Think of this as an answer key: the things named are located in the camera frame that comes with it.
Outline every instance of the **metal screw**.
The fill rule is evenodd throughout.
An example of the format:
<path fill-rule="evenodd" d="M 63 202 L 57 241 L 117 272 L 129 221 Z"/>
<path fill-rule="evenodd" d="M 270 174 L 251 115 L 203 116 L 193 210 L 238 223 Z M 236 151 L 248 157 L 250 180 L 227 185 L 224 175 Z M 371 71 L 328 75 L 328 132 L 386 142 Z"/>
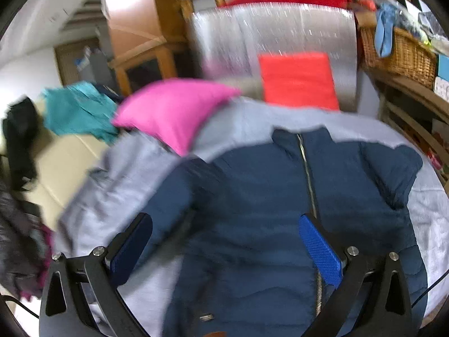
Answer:
<path fill-rule="evenodd" d="M 347 248 L 347 253 L 349 253 L 351 256 L 357 256 L 359 254 L 359 250 L 357 247 L 350 246 Z"/>
<path fill-rule="evenodd" d="M 62 257 L 62 253 L 61 252 L 56 252 L 56 253 L 52 254 L 52 260 L 53 261 L 58 261 L 61 257 Z"/>
<path fill-rule="evenodd" d="M 101 256 L 103 253 L 105 253 L 105 248 L 103 246 L 95 247 L 92 253 L 94 256 Z"/>
<path fill-rule="evenodd" d="M 210 320 L 213 320 L 213 319 L 214 319 L 213 314 L 205 314 L 205 315 L 202 315 L 201 317 L 199 317 L 199 320 L 201 322 L 209 322 Z"/>
<path fill-rule="evenodd" d="M 399 260 L 399 255 L 396 252 L 390 252 L 390 258 L 393 261 L 397 261 L 397 260 Z"/>

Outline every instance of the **orange-red square cushion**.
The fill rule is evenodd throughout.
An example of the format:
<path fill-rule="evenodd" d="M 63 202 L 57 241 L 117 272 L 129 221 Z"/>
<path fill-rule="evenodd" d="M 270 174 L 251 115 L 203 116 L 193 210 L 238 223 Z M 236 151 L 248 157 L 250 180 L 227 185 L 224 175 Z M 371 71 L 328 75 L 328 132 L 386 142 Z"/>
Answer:
<path fill-rule="evenodd" d="M 271 104 L 339 110 L 326 53 L 260 55 L 265 101 Z"/>

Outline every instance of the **blue box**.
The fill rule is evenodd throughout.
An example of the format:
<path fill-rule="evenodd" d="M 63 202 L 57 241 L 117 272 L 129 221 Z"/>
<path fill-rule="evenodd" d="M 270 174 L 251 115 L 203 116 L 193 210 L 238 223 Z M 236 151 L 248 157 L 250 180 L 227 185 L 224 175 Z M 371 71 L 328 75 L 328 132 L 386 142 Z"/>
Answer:
<path fill-rule="evenodd" d="M 438 55 L 438 76 L 449 81 L 449 57 Z"/>

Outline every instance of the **white patterned box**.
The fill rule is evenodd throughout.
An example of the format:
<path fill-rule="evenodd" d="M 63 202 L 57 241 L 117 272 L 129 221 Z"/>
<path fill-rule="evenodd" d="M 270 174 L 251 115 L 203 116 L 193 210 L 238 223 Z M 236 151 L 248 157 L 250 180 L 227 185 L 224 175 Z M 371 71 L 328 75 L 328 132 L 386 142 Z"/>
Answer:
<path fill-rule="evenodd" d="M 435 85 L 433 89 L 434 93 L 437 94 L 442 99 L 449 102 L 449 82 L 443 80 L 441 77 L 437 77 L 435 80 Z"/>

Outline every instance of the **black cable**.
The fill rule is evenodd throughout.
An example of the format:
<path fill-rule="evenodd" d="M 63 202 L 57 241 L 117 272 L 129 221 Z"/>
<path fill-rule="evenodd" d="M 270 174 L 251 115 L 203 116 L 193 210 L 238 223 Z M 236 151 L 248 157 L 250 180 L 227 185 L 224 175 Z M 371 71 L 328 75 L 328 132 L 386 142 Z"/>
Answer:
<path fill-rule="evenodd" d="M 15 297 L 10 297 L 9 295 L 2 295 L 2 297 L 5 302 L 16 303 L 18 306 L 21 306 L 28 313 L 30 313 L 33 317 L 36 317 L 37 319 L 39 319 L 39 316 L 36 313 L 34 313 L 33 311 L 30 311 L 26 306 L 24 306 L 21 302 L 19 302 Z"/>
<path fill-rule="evenodd" d="M 437 285 L 440 283 L 440 281 L 443 280 L 448 274 L 449 274 L 449 270 L 447 270 L 447 271 L 443 274 L 443 276 L 441 276 L 438 280 L 436 280 L 436 281 L 432 284 L 432 286 L 430 286 L 429 288 L 427 288 L 427 290 L 426 290 L 425 292 L 423 292 L 423 293 L 419 296 L 418 299 L 415 300 L 415 302 L 412 304 L 412 308 L 413 308 L 413 307 L 414 307 L 414 306 L 415 306 L 421 299 L 423 299 L 423 298 L 428 294 L 428 292 L 429 292 L 430 290 L 432 290 L 435 286 L 437 286 Z"/>

